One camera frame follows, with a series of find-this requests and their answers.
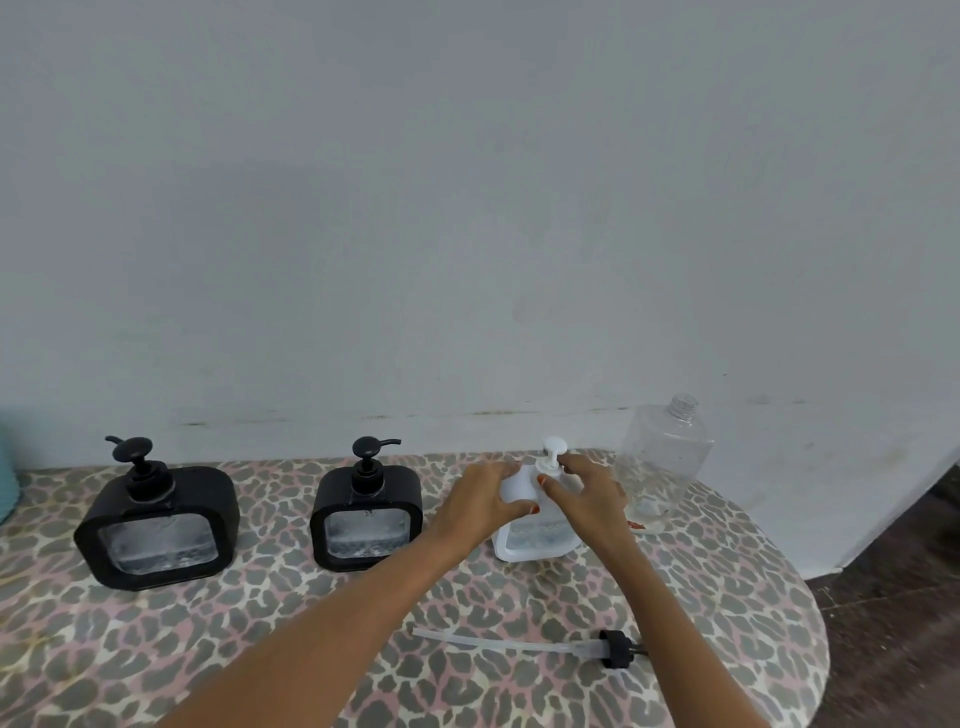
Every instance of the threaded bottle neck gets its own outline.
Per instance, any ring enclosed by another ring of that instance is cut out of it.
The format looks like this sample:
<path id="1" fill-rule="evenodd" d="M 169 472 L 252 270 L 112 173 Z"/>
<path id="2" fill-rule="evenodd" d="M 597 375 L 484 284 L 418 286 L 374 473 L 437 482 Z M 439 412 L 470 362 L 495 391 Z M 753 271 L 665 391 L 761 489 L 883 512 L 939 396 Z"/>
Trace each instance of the threaded bottle neck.
<path id="1" fill-rule="evenodd" d="M 692 423 L 698 403 L 691 395 L 674 395 L 670 403 L 666 405 L 666 411 L 681 422 Z"/>

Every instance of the light blue container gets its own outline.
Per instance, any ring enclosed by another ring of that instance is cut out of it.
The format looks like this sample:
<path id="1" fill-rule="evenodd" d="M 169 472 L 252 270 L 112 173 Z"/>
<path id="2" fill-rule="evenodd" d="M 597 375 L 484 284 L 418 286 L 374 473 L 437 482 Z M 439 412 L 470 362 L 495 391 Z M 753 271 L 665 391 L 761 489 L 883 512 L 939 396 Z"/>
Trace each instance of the light blue container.
<path id="1" fill-rule="evenodd" d="M 13 472 L 13 464 L 7 459 L 3 443 L 0 443 L 0 523 L 13 512 L 20 500 L 20 484 Z"/>

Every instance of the soap dispenser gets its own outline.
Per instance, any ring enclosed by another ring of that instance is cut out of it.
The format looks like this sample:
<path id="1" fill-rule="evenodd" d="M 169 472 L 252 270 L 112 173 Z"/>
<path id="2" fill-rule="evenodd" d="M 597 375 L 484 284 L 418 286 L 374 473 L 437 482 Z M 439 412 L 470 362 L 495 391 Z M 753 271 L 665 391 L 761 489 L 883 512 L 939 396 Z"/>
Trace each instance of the soap dispenser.
<path id="1" fill-rule="evenodd" d="M 498 528 L 493 534 L 493 553 L 501 561 L 519 562 L 553 559 L 580 545 L 580 537 L 553 499 L 548 496 L 537 476 L 549 475 L 571 493 L 579 493 L 584 484 L 576 475 L 564 473 L 557 455 L 566 452 L 566 442 L 559 437 L 543 440 L 543 455 L 533 465 L 524 465 L 500 484 L 504 502 L 535 500 L 538 513 L 523 516 Z"/>
<path id="2" fill-rule="evenodd" d="M 399 440 L 361 437 L 360 462 L 321 478 L 310 518 L 314 560 L 331 571 L 368 569 L 406 546 L 423 528 L 420 478 L 402 465 L 374 458 Z"/>
<path id="3" fill-rule="evenodd" d="M 113 459 L 132 467 L 104 486 L 73 534 L 97 581 L 136 592 L 229 566 L 240 524 L 230 476 L 147 460 L 154 444 L 146 437 L 107 441 Z"/>

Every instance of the person's left arm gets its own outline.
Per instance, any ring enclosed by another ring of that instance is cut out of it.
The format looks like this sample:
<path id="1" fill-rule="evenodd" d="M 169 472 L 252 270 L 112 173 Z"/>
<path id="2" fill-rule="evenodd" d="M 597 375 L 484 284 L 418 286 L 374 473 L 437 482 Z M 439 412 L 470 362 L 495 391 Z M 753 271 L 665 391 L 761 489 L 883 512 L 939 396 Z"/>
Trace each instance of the person's left arm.
<path id="1" fill-rule="evenodd" d="M 413 606 L 491 534 L 536 503 L 500 499 L 509 463 L 467 467 L 411 544 L 252 646 L 159 725 L 231 728 L 331 725 Z"/>

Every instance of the table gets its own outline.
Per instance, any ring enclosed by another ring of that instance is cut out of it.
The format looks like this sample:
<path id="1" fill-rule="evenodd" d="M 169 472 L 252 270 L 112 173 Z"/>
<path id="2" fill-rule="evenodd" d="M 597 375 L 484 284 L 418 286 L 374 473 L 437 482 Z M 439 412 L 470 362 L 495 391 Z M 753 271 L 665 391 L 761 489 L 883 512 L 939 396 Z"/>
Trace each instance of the table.
<path id="1" fill-rule="evenodd" d="M 591 451 L 611 462 L 608 452 Z M 398 456 L 429 514 L 467 463 L 534 453 Z M 139 593 L 94 581 L 73 530 L 116 468 L 25 474 L 0 526 L 0 724 L 150 725 L 211 672 L 353 578 L 313 561 L 308 522 L 319 477 L 340 460 L 227 462 L 242 521 L 217 577 Z M 774 725 L 804 726 L 828 676 L 823 619 L 810 590 L 749 517 L 697 484 L 672 527 L 639 541 L 734 677 Z M 338 725 L 671 725 L 649 663 L 458 648 L 409 625 L 554 642 L 622 628 L 625 599 L 585 547 L 561 559 L 497 561 L 489 542 L 442 579 L 394 633 Z"/>

